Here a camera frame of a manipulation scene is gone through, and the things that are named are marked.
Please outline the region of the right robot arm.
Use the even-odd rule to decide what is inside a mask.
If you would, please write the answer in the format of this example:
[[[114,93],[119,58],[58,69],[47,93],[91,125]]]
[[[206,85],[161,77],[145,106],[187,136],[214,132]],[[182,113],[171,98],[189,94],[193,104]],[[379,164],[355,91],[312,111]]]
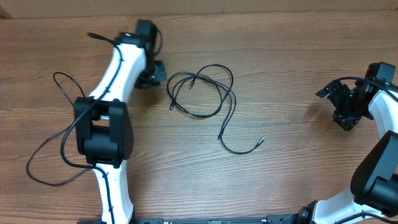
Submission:
[[[350,188],[327,200],[313,201],[283,223],[356,223],[368,218],[395,223],[397,216],[397,86],[395,66],[369,65],[363,78],[332,80],[316,92],[335,107],[333,120],[350,131],[361,118],[375,121],[379,141],[355,170]]]

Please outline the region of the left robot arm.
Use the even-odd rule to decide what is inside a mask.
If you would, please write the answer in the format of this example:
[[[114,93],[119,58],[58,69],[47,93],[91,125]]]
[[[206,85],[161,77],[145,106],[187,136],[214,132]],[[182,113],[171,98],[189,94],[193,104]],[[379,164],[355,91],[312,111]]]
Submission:
[[[134,221],[127,181],[134,138],[127,104],[134,89],[158,86],[167,78],[163,61],[155,59],[160,35],[152,21],[139,20],[133,33],[111,39],[113,56],[102,80],[89,96],[75,100],[76,144],[98,181],[99,223]]]

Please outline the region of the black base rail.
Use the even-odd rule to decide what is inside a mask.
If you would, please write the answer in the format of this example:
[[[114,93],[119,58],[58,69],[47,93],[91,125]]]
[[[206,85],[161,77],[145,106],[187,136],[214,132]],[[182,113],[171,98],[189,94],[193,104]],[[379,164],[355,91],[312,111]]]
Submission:
[[[304,220],[296,214],[290,215],[268,215],[266,217],[252,218],[188,218],[188,219],[169,219],[162,218],[133,218],[127,224],[299,224],[314,223]]]

